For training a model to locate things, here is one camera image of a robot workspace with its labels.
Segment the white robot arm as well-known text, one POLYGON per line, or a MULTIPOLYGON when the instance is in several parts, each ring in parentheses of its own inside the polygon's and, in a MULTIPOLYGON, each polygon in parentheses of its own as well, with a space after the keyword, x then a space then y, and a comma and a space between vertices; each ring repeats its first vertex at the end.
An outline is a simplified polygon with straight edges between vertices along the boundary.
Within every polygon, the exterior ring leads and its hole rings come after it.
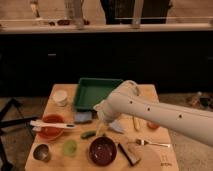
POLYGON ((145 100, 132 80, 122 82, 94 110, 104 123, 127 114, 213 147, 213 112, 145 100))

